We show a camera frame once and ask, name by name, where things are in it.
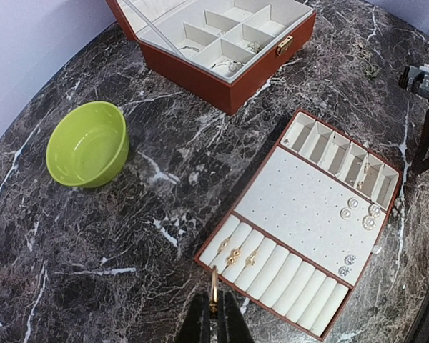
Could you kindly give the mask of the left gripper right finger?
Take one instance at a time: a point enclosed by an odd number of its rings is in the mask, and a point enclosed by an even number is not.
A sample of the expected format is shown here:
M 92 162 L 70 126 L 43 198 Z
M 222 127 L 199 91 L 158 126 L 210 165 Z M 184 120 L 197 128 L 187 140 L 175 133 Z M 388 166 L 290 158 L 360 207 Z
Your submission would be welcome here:
M 219 343 L 254 343 L 254 339 L 230 292 L 220 292 L 217 303 L 217 341 Z

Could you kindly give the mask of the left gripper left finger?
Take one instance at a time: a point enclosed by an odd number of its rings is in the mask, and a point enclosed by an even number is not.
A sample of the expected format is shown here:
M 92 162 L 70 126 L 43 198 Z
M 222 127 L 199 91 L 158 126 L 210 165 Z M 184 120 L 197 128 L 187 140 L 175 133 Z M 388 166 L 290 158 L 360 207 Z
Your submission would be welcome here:
M 190 302 L 176 343 L 210 342 L 210 309 L 208 293 L 196 294 Z

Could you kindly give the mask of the red jewelry box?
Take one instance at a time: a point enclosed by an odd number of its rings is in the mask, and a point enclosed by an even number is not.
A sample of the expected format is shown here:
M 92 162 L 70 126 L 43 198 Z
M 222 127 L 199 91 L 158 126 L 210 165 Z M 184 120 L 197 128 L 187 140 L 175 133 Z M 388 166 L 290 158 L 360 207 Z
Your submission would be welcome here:
M 299 1 L 108 1 L 147 66 L 228 115 L 312 36 L 316 12 Z M 179 50 L 196 46 L 200 52 Z M 235 73 L 211 66 L 241 61 Z

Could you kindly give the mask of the red jewelry tray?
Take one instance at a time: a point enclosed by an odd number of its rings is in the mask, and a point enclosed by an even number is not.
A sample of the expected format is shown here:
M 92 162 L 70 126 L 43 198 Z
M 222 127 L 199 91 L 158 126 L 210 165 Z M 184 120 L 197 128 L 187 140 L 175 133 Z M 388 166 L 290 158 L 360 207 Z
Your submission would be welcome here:
M 297 110 L 196 262 L 265 310 L 324 340 L 375 251 L 401 178 L 381 156 Z M 347 205 L 352 197 L 360 202 L 356 210 Z M 368 231 L 362 220 L 371 204 L 382 213 Z M 340 217 L 343 208 L 351 210 L 349 220 Z M 341 277 L 338 269 L 349 254 L 357 261 Z

